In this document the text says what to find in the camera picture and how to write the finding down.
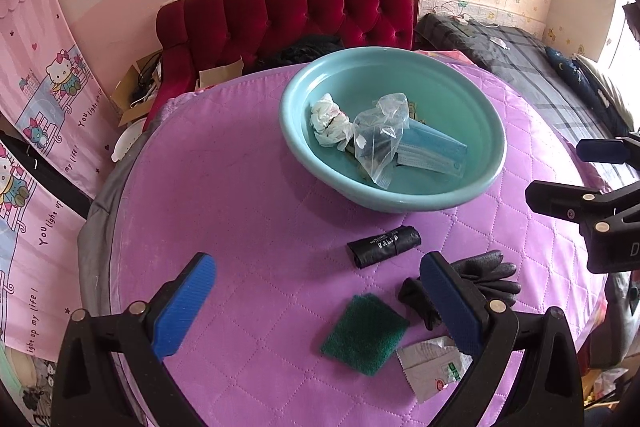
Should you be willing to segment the blue face mask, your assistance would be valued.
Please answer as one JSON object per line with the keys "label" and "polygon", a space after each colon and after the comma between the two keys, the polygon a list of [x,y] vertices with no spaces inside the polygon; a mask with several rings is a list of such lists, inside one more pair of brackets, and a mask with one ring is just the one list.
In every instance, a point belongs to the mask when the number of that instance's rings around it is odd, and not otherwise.
{"label": "blue face mask", "polygon": [[427,124],[410,119],[396,154],[398,165],[462,178],[468,147]]}

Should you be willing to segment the clear zip plastic bag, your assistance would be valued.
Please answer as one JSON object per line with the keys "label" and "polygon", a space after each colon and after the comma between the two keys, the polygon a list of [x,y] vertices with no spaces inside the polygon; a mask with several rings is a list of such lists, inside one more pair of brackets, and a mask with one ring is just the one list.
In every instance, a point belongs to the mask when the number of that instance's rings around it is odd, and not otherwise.
{"label": "clear zip plastic bag", "polygon": [[395,156],[409,128],[408,98],[403,93],[382,96],[354,120],[355,158],[371,181],[387,190],[393,179]]}

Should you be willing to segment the white plastic bag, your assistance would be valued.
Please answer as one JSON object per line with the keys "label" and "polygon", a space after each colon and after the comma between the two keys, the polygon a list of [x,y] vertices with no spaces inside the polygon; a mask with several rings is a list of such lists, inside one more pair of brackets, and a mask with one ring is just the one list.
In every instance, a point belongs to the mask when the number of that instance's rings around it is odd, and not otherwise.
{"label": "white plastic bag", "polygon": [[334,147],[344,152],[354,136],[352,122],[329,93],[311,106],[309,121],[314,137],[322,147]]}

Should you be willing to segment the beige printed pouch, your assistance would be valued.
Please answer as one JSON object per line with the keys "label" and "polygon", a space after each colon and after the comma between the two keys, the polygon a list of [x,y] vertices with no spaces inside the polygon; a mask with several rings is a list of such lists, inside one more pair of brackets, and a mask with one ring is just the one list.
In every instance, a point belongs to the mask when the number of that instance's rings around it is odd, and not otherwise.
{"label": "beige printed pouch", "polygon": [[409,101],[408,109],[409,109],[409,117],[412,120],[420,122],[421,124],[426,124],[426,120],[419,113],[418,104]]}

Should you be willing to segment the navy star pillow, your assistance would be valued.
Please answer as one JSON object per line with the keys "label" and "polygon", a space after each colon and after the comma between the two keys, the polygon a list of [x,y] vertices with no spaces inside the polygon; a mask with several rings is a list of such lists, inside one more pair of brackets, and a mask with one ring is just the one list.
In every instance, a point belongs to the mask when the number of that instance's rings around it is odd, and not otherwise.
{"label": "navy star pillow", "polygon": [[605,124],[612,135],[622,136],[631,132],[631,127],[617,112],[604,90],[598,86],[597,81],[591,79],[574,60],[558,50],[550,48],[550,46],[544,48],[544,53],[555,72]]}

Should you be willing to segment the black knit gloves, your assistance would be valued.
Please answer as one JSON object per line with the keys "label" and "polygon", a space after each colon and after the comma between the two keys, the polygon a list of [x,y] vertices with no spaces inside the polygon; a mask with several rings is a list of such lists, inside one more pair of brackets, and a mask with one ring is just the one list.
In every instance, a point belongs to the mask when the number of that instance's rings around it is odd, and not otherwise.
{"label": "black knit gloves", "polygon": [[[521,285],[511,281],[516,272],[516,265],[503,261],[503,253],[494,249],[487,253],[460,259],[451,263],[462,280],[472,283],[487,301],[501,300],[512,307],[516,296],[521,292]],[[442,318],[436,311],[419,279],[404,280],[397,296],[398,300],[418,314],[428,331],[442,324]]]}

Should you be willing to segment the white green printed packet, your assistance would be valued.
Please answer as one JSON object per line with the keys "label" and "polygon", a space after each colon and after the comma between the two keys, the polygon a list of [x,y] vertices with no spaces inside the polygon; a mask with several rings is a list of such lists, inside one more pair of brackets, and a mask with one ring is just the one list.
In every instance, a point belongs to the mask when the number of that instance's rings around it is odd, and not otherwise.
{"label": "white green printed packet", "polygon": [[419,403],[461,381],[473,362],[448,336],[413,343],[398,349],[396,355]]}

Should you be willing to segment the dark plaid bed blanket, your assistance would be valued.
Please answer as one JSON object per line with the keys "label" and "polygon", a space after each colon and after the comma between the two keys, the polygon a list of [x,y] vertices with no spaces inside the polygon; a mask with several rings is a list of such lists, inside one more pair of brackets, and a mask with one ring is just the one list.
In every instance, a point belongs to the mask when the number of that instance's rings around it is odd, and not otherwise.
{"label": "dark plaid bed blanket", "polygon": [[503,80],[570,144],[617,138],[555,72],[542,41],[527,31],[476,20],[464,24],[452,16],[431,13],[420,18],[414,34],[424,48],[460,51]]}

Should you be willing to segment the teal plastic basin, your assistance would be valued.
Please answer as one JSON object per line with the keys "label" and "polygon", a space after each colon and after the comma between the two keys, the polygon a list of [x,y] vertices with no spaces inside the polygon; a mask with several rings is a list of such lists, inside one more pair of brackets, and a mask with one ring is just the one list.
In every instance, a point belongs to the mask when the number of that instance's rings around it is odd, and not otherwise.
{"label": "teal plastic basin", "polygon": [[[429,126],[468,147],[462,178],[399,166],[390,187],[375,185],[352,156],[318,144],[310,109],[329,93],[355,117],[381,96],[403,93]],[[480,88],[434,58],[402,49],[366,46],[331,53],[308,64],[284,88],[280,128],[288,149],[318,180],[356,204],[383,212],[441,210],[485,193],[506,161],[506,132]]]}

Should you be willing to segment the green scouring pad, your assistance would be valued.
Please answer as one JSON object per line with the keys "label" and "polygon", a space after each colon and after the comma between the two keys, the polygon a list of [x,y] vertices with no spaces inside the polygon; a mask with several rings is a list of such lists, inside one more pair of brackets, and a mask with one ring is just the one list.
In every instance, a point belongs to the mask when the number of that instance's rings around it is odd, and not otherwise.
{"label": "green scouring pad", "polygon": [[374,376],[395,352],[409,321],[373,294],[352,297],[320,352],[354,371]]}

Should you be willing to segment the black rolled bag bundle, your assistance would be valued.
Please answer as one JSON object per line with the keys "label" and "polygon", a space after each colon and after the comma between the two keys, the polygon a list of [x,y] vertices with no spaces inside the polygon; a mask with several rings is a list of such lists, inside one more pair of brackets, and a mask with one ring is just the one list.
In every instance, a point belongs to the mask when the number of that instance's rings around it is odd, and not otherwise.
{"label": "black rolled bag bundle", "polygon": [[422,244],[421,235],[411,225],[401,225],[382,234],[349,242],[347,248],[358,269],[377,265]]}

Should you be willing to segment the purple quilted table cover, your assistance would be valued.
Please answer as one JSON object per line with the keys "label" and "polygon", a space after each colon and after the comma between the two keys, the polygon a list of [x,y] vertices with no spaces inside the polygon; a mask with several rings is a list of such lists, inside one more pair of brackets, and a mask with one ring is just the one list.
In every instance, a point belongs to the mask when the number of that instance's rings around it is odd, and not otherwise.
{"label": "purple quilted table cover", "polygon": [[[416,401],[390,358],[374,376],[324,357],[323,340],[356,295],[397,306],[421,257],[497,248],[518,268],[516,309],[564,310],[582,343],[603,301],[575,225],[535,215],[535,179],[577,184],[559,137],[509,86],[466,66],[506,129],[506,165],[489,190],[444,211],[386,215],[310,174],[286,147],[278,108],[284,68],[208,90],[175,109],[134,163],[112,243],[112,303],[151,298],[199,251],[217,278],[166,366],[211,426],[424,426],[446,400]],[[422,244],[358,269],[349,242],[411,225]]]}

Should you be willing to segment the pink cartoon curtain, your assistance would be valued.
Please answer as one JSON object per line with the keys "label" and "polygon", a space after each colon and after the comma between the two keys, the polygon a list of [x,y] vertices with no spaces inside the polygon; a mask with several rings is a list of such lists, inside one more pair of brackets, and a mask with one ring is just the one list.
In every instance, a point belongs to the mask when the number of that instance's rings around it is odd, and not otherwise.
{"label": "pink cartoon curtain", "polygon": [[58,0],[1,0],[1,340],[58,358],[80,306],[81,200],[113,170],[118,116]]}

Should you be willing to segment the black garment on sofa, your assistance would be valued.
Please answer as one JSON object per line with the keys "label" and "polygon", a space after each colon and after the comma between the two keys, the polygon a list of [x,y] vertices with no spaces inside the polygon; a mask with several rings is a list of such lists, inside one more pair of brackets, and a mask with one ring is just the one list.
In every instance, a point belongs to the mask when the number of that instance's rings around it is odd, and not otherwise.
{"label": "black garment on sofa", "polygon": [[262,72],[278,67],[306,64],[330,53],[344,50],[343,41],[334,36],[309,35],[268,57],[258,57],[251,72]]}

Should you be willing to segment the red velvet tufted sofa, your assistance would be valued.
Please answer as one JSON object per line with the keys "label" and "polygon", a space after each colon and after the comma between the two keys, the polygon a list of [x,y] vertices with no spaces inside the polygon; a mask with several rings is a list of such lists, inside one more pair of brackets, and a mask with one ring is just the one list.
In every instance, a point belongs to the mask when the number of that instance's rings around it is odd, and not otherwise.
{"label": "red velvet tufted sofa", "polygon": [[256,72],[308,36],[331,36],[344,46],[411,50],[416,0],[177,0],[160,8],[162,83],[149,115],[194,89],[203,70],[244,64]]}

